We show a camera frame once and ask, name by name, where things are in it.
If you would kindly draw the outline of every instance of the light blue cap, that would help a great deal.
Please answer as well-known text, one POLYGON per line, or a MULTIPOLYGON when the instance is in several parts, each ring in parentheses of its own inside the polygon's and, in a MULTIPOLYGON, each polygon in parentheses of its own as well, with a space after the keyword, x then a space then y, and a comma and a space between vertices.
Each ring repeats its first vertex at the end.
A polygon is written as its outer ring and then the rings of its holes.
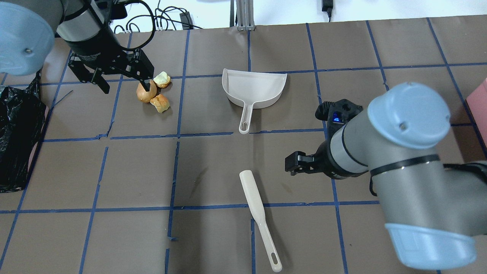
POLYGON ((32 74, 53 46, 53 30, 39 14, 0 1, 0 72, 32 74))
POLYGON ((472 237, 412 225, 387 223, 399 260, 408 267, 437 270, 466 266, 477 252, 472 237))
POLYGON ((450 111, 441 96, 419 83, 402 83, 375 98, 367 109, 374 128, 388 140, 427 149, 450 129, 450 111))

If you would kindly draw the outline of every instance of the pink box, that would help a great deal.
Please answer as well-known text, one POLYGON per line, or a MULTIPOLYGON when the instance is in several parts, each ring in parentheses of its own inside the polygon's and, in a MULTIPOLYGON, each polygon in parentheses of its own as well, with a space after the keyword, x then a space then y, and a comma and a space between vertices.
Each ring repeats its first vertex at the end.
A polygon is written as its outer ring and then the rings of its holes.
POLYGON ((467 103, 477 123, 484 143, 487 143, 487 79, 467 97, 467 103))

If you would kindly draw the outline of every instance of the bread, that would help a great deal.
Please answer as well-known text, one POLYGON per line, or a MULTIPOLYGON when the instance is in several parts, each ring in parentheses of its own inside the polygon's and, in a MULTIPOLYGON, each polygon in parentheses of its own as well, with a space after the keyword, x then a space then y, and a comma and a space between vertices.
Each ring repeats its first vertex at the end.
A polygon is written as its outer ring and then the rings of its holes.
POLYGON ((171 83, 171 77, 165 71, 163 71, 154 78, 154 82, 157 87, 166 88, 169 83, 171 83))
POLYGON ((152 98, 150 103, 155 106, 159 113, 166 111, 170 107, 169 100, 162 94, 152 98))
POLYGON ((157 87, 155 86, 154 81, 150 80, 150 89, 147 92, 144 89, 144 86, 142 86, 141 83, 137 86, 137 98, 139 98, 139 101, 144 102, 144 103, 149 103, 152 98, 155 97, 157 94, 157 87))

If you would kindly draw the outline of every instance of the black connector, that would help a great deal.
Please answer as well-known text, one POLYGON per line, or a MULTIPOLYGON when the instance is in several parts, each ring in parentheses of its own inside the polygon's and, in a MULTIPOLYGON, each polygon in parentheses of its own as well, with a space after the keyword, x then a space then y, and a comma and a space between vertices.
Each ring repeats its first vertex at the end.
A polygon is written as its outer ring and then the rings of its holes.
POLYGON ((193 21, 191 20, 191 15, 189 15, 188 11, 180 13, 179 17, 181 18, 181 25, 184 30, 193 29, 193 21))
POLYGON ((333 0, 322 0, 322 3, 321 11, 328 14, 328 22, 330 22, 332 20, 333 0))

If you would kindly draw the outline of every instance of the black plastic bag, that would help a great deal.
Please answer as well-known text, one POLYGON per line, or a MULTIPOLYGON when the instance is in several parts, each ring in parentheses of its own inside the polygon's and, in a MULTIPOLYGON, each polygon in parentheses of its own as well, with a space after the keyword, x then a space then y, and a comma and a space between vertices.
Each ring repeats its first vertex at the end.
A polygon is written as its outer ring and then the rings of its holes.
POLYGON ((39 88, 40 71, 26 89, 0 86, 0 193, 27 184, 29 158, 45 122, 39 88))

